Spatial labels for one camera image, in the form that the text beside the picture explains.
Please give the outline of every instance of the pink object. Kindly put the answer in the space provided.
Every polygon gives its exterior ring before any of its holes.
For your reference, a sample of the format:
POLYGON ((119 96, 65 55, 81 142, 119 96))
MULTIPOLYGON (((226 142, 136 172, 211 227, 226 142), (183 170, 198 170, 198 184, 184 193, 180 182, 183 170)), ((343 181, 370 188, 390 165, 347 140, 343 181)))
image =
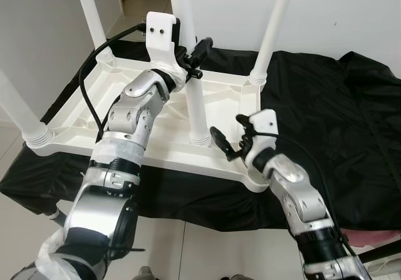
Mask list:
POLYGON ((375 246, 381 242, 388 241, 391 238, 399 236, 401 231, 356 231, 341 229, 353 247, 375 246))

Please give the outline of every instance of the black tablecloth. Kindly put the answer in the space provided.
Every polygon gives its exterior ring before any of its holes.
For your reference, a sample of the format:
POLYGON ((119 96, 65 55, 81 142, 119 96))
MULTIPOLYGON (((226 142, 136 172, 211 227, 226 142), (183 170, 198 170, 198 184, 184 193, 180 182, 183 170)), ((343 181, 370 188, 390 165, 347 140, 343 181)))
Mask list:
MULTIPOLYGON (((143 43, 119 41, 113 52, 149 60, 143 43)), ((256 55, 213 49, 202 69, 248 75, 256 55)), ((74 77, 42 121, 49 122, 77 86, 74 77)), ((342 227, 401 229, 400 100, 400 80, 385 65, 359 54, 350 52, 338 61, 273 54, 261 106, 276 111, 280 133, 315 156, 342 227)), ((277 150, 302 165, 322 191, 303 153, 280 139, 277 150)), ((68 153, 39 157, 24 146, 0 191, 36 214, 53 212, 60 199, 74 199, 88 161, 68 153)), ((254 194, 239 182, 148 166, 142 167, 141 179, 142 216, 181 219, 219 231, 286 227, 269 189, 254 194)))

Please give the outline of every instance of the white plastic bracket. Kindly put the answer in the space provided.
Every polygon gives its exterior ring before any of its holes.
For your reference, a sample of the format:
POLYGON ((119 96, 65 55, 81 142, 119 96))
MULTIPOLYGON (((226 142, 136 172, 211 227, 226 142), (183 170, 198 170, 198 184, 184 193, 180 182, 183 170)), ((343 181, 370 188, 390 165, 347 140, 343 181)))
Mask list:
MULTIPOLYGON (((257 112, 249 117, 249 121, 254 125, 255 131, 259 133, 278 134, 277 118, 274 110, 265 109, 257 112)), ((253 147, 245 158, 247 175, 249 177, 249 181, 252 183, 252 185, 249 187, 246 184, 245 186, 253 192, 256 192, 255 187, 258 187, 261 191, 263 191, 269 186, 266 179, 263 178, 263 175, 253 166, 253 160, 256 158, 258 153, 265 148, 271 147, 276 149, 276 140, 277 139, 275 137, 269 136, 253 137, 253 147)))
POLYGON ((149 12, 146 17, 146 48, 152 68, 167 72, 175 82, 174 92, 185 86, 187 72, 175 59, 172 42, 173 25, 177 19, 170 14, 149 12))

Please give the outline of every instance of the black cable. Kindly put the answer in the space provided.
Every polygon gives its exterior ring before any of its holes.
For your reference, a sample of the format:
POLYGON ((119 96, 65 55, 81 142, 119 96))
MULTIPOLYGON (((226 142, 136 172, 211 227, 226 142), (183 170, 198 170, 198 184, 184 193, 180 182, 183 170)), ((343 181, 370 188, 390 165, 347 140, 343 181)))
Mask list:
POLYGON ((90 63, 91 60, 95 59, 96 56, 102 51, 104 50, 106 47, 112 45, 114 42, 116 42, 117 40, 121 39, 122 37, 127 36, 130 33, 133 33, 134 31, 145 31, 146 30, 146 24, 145 23, 141 23, 138 25, 135 25, 132 28, 127 29, 126 31, 123 31, 122 33, 117 34, 116 36, 112 37, 111 39, 107 40, 106 42, 104 42, 102 45, 100 45, 97 49, 95 49, 90 55, 89 57, 87 57, 87 59, 85 60, 85 62, 83 62, 81 69, 80 69, 80 73, 78 75, 78 81, 80 83, 80 88, 81 88, 81 92, 82 92, 82 96, 83 99, 85 100, 86 105, 89 108, 90 113, 93 116, 93 119, 96 122, 96 125, 99 129, 99 133, 100 136, 103 136, 103 127, 102 127, 102 123, 99 119, 99 116, 96 113, 95 108, 93 107, 88 93, 85 90, 85 84, 84 84, 84 74, 85 74, 85 70, 87 65, 90 63))
MULTIPOLYGON (((106 123, 107 123, 107 120, 108 120, 108 114, 109 114, 110 110, 112 109, 112 106, 114 104, 116 104, 116 102, 118 102, 120 100, 120 98, 121 98, 121 95, 118 95, 116 97, 116 99, 113 101, 113 103, 110 105, 110 108, 108 109, 108 111, 106 113, 106 116, 104 117, 103 122, 102 122, 103 132, 105 131, 105 126, 106 126, 106 123)), ((100 136, 100 132, 98 132, 98 135, 96 136, 96 143, 99 142, 100 139, 102 139, 102 136, 100 136)))
POLYGON ((94 246, 93 244, 67 244, 63 247, 90 247, 94 249, 102 249, 104 251, 128 251, 128 252, 145 252, 142 248, 128 248, 128 247, 109 247, 109 246, 94 246))
POLYGON ((259 132, 256 132, 255 135, 256 136, 276 137, 276 138, 280 138, 280 139, 286 140, 288 142, 291 142, 292 144, 294 144, 297 147, 299 147, 312 160, 313 164, 315 165, 316 169, 318 170, 320 181, 322 183, 323 190, 325 191, 328 212, 330 213, 331 219, 333 220, 334 228, 337 231, 338 235, 340 236, 342 243, 348 249, 350 254, 352 256, 356 256, 355 252, 350 247, 346 236, 342 233, 342 231, 340 229, 340 226, 338 224, 338 221, 337 221, 337 218, 336 218, 336 214, 335 214, 335 211, 334 211, 333 203, 331 202, 331 199, 329 198, 329 195, 328 195, 328 189, 327 189, 327 185, 326 185, 326 181, 325 181, 325 175, 324 175, 323 171, 321 170, 319 163, 314 158, 314 156, 312 156, 312 154, 309 153, 309 151, 304 146, 302 146, 302 144, 298 143, 297 141, 295 141, 292 138, 289 138, 287 136, 284 136, 284 135, 281 135, 281 134, 270 134, 270 133, 259 133, 259 132))

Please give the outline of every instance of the white tube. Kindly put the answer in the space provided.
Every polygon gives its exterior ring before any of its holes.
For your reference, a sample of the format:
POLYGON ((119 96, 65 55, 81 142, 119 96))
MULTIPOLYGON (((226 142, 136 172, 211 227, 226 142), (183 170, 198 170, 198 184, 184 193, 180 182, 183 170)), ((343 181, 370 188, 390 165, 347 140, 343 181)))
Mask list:
MULTIPOLYGON (((180 19, 180 45, 191 53, 195 48, 195 26, 192 16, 190 0, 171 0, 174 16, 180 19)), ((202 82, 191 79, 185 85, 190 133, 192 144, 208 147, 211 144, 211 135, 206 123, 205 104, 203 99, 202 82)))
POLYGON ((106 42, 95 0, 80 0, 95 48, 106 42))
POLYGON ((254 85, 264 85, 268 76, 267 69, 273 54, 274 44, 276 43, 279 29, 287 11, 290 0, 276 0, 266 32, 263 37, 261 49, 255 66, 249 75, 249 82, 254 85))
POLYGON ((53 139, 53 132, 40 122, 30 107, 0 70, 0 106, 21 130, 30 148, 41 148, 53 139))

